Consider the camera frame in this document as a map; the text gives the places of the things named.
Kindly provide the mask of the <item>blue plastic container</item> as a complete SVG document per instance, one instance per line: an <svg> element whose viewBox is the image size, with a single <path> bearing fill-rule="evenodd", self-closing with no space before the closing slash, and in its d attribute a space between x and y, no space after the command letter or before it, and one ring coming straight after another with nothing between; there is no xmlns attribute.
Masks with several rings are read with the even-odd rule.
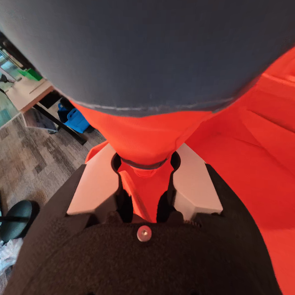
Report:
<svg viewBox="0 0 295 295"><path fill-rule="evenodd" d="M85 119L83 114L76 108L66 108L63 104L58 104L57 112L60 121L67 127L70 127L78 133L84 133L90 127L89 122Z"/></svg>

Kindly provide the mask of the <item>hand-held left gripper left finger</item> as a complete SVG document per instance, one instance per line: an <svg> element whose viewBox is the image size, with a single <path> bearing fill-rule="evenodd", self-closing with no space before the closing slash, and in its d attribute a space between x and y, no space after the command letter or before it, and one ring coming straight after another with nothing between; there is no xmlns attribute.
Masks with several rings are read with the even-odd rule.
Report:
<svg viewBox="0 0 295 295"><path fill-rule="evenodd" d="M108 143L87 162L67 215L107 216L109 212L118 210L117 199L122 182L114 166L116 155Z"/></svg>

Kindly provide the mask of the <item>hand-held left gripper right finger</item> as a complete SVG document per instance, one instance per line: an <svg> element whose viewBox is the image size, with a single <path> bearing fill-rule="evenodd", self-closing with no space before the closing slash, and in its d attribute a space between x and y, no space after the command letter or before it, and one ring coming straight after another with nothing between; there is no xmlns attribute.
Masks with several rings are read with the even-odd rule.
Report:
<svg viewBox="0 0 295 295"><path fill-rule="evenodd" d="M167 200L182 213L184 220L193 220L197 213L222 213L223 207L206 163L197 153L183 143L172 154L171 166Z"/></svg>

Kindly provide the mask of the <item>dark grey cloth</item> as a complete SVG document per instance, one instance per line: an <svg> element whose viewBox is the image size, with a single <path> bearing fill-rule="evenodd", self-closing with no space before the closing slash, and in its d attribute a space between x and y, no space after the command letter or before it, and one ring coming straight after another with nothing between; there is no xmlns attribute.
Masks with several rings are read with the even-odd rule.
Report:
<svg viewBox="0 0 295 295"><path fill-rule="evenodd" d="M217 112L294 46L295 2L1 1L1 32L99 112Z"/></svg>

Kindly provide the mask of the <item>wooden desk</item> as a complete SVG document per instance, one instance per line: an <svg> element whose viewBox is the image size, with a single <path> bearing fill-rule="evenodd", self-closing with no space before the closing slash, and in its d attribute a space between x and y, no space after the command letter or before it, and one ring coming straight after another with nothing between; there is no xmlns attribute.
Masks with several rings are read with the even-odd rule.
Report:
<svg viewBox="0 0 295 295"><path fill-rule="evenodd" d="M25 113L29 109L35 108L58 127L68 132L68 134L83 146L87 142L87 139L66 126L40 106L39 102L53 90L55 90L54 86L46 79L34 81L23 77L21 80L15 82L13 86L7 90L6 94L19 112Z"/></svg>

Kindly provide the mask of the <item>printed cardboard box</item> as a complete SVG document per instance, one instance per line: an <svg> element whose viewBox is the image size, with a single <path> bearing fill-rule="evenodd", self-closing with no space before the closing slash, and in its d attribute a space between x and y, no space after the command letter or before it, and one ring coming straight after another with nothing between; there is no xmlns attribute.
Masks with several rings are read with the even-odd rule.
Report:
<svg viewBox="0 0 295 295"><path fill-rule="evenodd" d="M22 113L22 117L26 128L46 130L49 134L58 132L55 123L35 108Z"/></svg>

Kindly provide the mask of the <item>office chair base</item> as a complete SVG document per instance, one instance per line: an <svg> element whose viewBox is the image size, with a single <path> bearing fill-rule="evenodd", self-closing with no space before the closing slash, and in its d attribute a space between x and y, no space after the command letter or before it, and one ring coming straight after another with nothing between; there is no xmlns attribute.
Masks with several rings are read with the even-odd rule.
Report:
<svg viewBox="0 0 295 295"><path fill-rule="evenodd" d="M32 223L39 214L40 206L35 201L22 200L1 216L0 239L4 244L24 238Z"/></svg>

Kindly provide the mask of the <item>clear plastic bag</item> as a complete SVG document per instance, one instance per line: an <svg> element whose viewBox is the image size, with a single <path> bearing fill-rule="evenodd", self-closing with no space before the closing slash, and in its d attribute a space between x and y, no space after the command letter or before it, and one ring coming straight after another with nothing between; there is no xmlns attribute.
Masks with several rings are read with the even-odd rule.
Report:
<svg viewBox="0 0 295 295"><path fill-rule="evenodd" d="M0 241L0 275L16 263L22 245L22 238Z"/></svg>

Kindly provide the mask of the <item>orange garment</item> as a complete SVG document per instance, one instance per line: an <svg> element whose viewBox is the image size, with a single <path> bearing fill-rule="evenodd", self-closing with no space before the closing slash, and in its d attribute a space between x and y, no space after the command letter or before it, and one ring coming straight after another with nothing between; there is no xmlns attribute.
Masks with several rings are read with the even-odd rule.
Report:
<svg viewBox="0 0 295 295"><path fill-rule="evenodd" d="M283 294L294 294L294 47L262 74L253 90L213 115L178 112L143 118L78 109L124 159L162 167L127 170L151 221L168 188L172 152L186 143L209 162L244 203L262 232Z"/></svg>

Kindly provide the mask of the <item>green box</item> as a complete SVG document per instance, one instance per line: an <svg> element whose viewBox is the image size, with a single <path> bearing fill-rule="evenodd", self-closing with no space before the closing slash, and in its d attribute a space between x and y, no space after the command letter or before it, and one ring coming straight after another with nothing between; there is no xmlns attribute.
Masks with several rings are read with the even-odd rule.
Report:
<svg viewBox="0 0 295 295"><path fill-rule="evenodd" d="M34 80L34 81L40 81L43 79L43 77L38 74L37 72L35 72L33 69L26 69L26 70L22 70L22 69L18 69L17 70L22 76L26 77L29 80Z"/></svg>

